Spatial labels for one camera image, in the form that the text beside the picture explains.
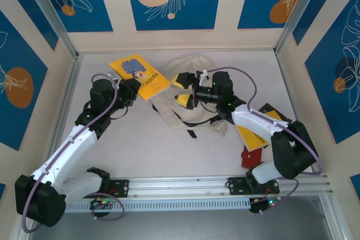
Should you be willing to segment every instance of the wire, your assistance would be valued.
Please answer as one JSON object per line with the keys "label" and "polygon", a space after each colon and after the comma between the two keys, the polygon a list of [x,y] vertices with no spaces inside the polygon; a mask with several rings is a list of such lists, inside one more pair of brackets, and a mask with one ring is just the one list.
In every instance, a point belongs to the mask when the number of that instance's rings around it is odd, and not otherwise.
{"label": "wire", "polygon": [[217,112],[214,112],[214,111],[210,111],[208,108],[206,108],[203,104],[203,102],[200,102],[201,106],[208,112],[212,112],[213,114],[216,114]]}
{"label": "wire", "polygon": [[117,119],[120,119],[120,118],[122,118],[122,117],[124,117],[127,113],[128,113],[128,111],[129,111],[129,107],[128,106],[126,106],[126,110],[125,110],[125,113],[123,113],[123,115],[122,116],[119,116],[119,117],[116,117],[116,118],[110,118],[111,120],[117,120]]}
{"label": "wire", "polygon": [[[93,120],[91,120],[86,126],[84,126],[80,131],[78,131],[75,136],[73,136],[73,140],[75,140],[80,134],[82,134],[87,128],[89,128],[90,125],[92,125],[93,123],[95,123],[98,119],[102,118],[115,104],[116,99],[118,98],[118,91],[117,91],[117,87],[116,87],[116,82],[108,75],[103,74],[103,73],[97,73],[94,74],[91,77],[91,82],[94,82],[94,78],[98,77],[98,76],[103,76],[108,78],[111,83],[112,83],[112,87],[115,89],[115,94],[114,94],[114,98],[112,99],[110,105],[108,106],[108,108],[106,108],[104,110],[104,112],[102,112],[101,114],[99,114],[97,117],[95,117]],[[55,157],[49,162],[49,164],[46,166],[45,168],[45,172],[41,173],[40,177],[38,178],[38,180],[35,182],[33,188],[31,189],[28,198],[26,199],[26,203],[24,206],[24,210],[22,212],[22,218],[21,218],[21,224],[22,224],[22,229],[24,230],[25,233],[32,233],[36,230],[38,230],[41,227],[41,224],[39,224],[37,227],[35,227],[34,229],[28,229],[28,227],[26,226],[26,215],[28,213],[28,209],[29,209],[29,205],[30,202],[34,196],[34,193],[36,191],[36,189],[38,188],[38,186],[40,185],[41,180],[44,178],[44,176],[46,175],[46,173],[51,169],[52,165],[54,165],[54,163],[58,160],[58,158],[62,155],[62,153],[68,148],[68,146],[71,145],[71,141],[68,141],[60,150],[59,152],[55,155]]]}
{"label": "wire", "polygon": [[105,197],[108,197],[108,198],[111,198],[111,199],[114,199],[120,206],[121,206],[121,209],[123,210],[120,214],[120,216],[117,216],[115,218],[111,218],[111,219],[103,219],[103,218],[98,218],[97,216],[95,216],[95,210],[97,208],[99,208],[99,206],[102,206],[102,204],[98,204],[96,206],[93,207],[92,211],[91,211],[91,214],[92,216],[97,219],[97,220],[102,220],[102,221],[114,221],[114,220],[119,220],[123,217],[123,215],[125,214],[125,207],[123,205],[122,202],[120,202],[120,200],[118,198],[116,198],[115,196],[113,195],[110,195],[110,194],[106,194],[106,193],[102,193],[102,192],[95,192],[95,193],[90,193],[88,196],[105,196]]}
{"label": "wire", "polygon": [[[311,147],[304,142],[304,140],[302,140],[299,136],[297,136],[294,132],[292,132],[290,129],[288,129],[287,127],[279,124],[279,123],[274,123],[272,119],[267,118],[266,116],[263,116],[262,114],[257,113],[256,111],[254,111],[253,109],[250,108],[250,104],[253,101],[253,99],[255,98],[257,92],[258,92],[258,87],[257,84],[255,82],[255,80],[246,72],[243,71],[241,69],[238,69],[236,67],[219,67],[217,69],[212,69],[212,70],[208,70],[209,73],[215,72],[215,71],[219,71],[219,70],[236,70],[239,71],[240,73],[246,75],[250,81],[253,83],[254,86],[254,94],[252,95],[252,97],[249,99],[248,103],[247,103],[247,109],[250,111],[251,114],[256,115],[257,117],[271,123],[271,124],[275,124],[275,126],[283,129],[285,132],[287,132],[288,134],[290,134],[292,137],[294,137],[299,143],[301,143],[310,153],[311,155],[314,157],[314,159],[316,160],[318,166],[319,166],[319,171],[315,172],[315,173],[301,173],[301,174],[305,174],[305,175],[320,175],[324,172],[324,168],[322,165],[322,162],[320,161],[319,157],[316,155],[316,153],[311,149]],[[283,197],[279,202],[276,203],[276,205],[278,205],[280,202],[282,202],[283,200],[285,200],[286,198],[288,198],[291,194],[293,194],[295,192],[295,190],[298,188],[299,186],[299,181],[297,179],[293,179],[294,181],[296,181],[296,186],[295,188],[290,191],[285,197]]]}

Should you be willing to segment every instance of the book cover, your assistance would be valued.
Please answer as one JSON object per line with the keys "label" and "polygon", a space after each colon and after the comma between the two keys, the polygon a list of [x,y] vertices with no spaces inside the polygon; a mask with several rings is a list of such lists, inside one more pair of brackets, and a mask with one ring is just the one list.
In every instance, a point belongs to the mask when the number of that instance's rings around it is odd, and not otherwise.
{"label": "book cover", "polygon": [[145,101],[169,88],[171,82],[163,77],[155,68],[146,62],[140,55],[132,55],[110,63],[121,78],[137,79],[141,83],[139,96]]}
{"label": "book cover", "polygon": [[[270,111],[265,114],[272,118],[281,120],[280,116],[277,114],[276,111]],[[236,126],[236,128],[242,141],[244,142],[245,147],[249,152],[269,145],[269,142],[267,140],[253,133],[251,130],[246,129],[243,126]]]}

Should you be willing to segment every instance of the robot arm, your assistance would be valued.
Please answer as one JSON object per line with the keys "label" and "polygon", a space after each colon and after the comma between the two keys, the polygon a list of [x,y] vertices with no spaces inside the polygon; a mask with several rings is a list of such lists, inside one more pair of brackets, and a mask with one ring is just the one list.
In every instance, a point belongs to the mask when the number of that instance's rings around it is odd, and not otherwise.
{"label": "robot arm", "polygon": [[[91,100],[85,104],[65,142],[31,176],[22,175],[16,181],[16,209],[19,214],[23,214],[26,200],[37,182],[38,187],[26,216],[48,227],[54,226],[61,219],[66,205],[71,205],[92,192],[109,192],[110,174],[96,168],[90,168],[70,182],[64,181],[84,153],[91,149],[110,125],[111,114],[133,104],[140,86],[136,79],[121,80],[116,90],[107,79],[93,82]],[[113,103],[115,91],[117,98],[113,106],[95,121]]]}
{"label": "robot arm", "polygon": [[252,190],[272,179],[280,177],[294,179],[315,163],[314,157],[306,147],[284,131],[285,128],[295,133],[317,155],[310,136],[301,122],[279,121],[250,108],[245,101],[234,95],[228,72],[214,73],[212,86],[202,86],[201,82],[207,77],[207,73],[204,70],[197,71],[196,74],[178,74],[172,82],[185,89],[192,86],[192,94],[176,96],[176,99],[190,110],[199,102],[215,103],[221,119],[243,126],[271,143],[273,160],[263,162],[246,173],[246,182]]}

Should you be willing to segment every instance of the white table surface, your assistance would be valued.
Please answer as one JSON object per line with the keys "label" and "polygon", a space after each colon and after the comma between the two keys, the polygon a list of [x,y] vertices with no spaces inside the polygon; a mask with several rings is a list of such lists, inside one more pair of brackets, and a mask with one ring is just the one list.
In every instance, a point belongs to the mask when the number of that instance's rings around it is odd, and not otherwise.
{"label": "white table surface", "polygon": [[[85,55],[71,102],[63,140],[74,121],[89,101],[91,76],[110,71],[109,63],[127,57],[123,52],[106,55]],[[280,112],[295,119],[293,109],[273,51],[147,51],[140,55],[160,72],[163,67],[180,57],[199,53],[218,67],[234,66],[247,71],[256,81],[258,94],[251,106],[261,108],[270,103]],[[235,94],[247,101],[254,88],[250,80],[230,70]],[[235,127],[227,123],[227,134],[220,137],[207,128],[196,131],[193,139],[182,129],[170,128],[151,107],[150,101],[140,97],[129,108],[127,115],[115,120],[100,140],[78,163],[69,177],[75,177],[90,167],[106,170],[113,178],[221,176],[241,175],[242,143]],[[263,150],[263,161],[272,158],[271,148]]]}

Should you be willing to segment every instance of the black strap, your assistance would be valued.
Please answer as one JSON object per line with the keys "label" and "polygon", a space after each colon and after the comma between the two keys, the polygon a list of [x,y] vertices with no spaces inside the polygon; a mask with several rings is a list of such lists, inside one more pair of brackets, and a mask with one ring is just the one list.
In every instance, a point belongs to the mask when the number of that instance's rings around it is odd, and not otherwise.
{"label": "black strap", "polygon": [[197,136],[193,130],[187,130],[188,134],[190,134],[191,138],[197,139]]}
{"label": "black strap", "polygon": [[[154,111],[159,112],[154,105],[152,105],[152,108],[154,109]],[[210,121],[210,124],[211,124],[211,123],[213,123],[213,122],[215,122],[215,121],[217,121],[217,120],[221,120],[221,117],[220,117],[219,115],[216,115],[216,116],[211,117],[211,118],[209,118],[209,119],[207,119],[207,120],[205,120],[205,121],[203,121],[203,122],[188,123],[188,122],[182,121],[182,120],[181,120],[181,117],[180,117],[176,112],[173,111],[173,113],[180,119],[181,122],[183,122],[185,125],[187,125],[187,126],[190,127],[190,128],[192,128],[192,127],[194,127],[194,126],[201,125],[201,124],[205,124],[205,123],[207,123],[208,121]],[[187,132],[190,134],[191,137],[197,138],[197,136],[196,136],[196,134],[195,134],[195,132],[194,132],[193,130],[187,130]]]}

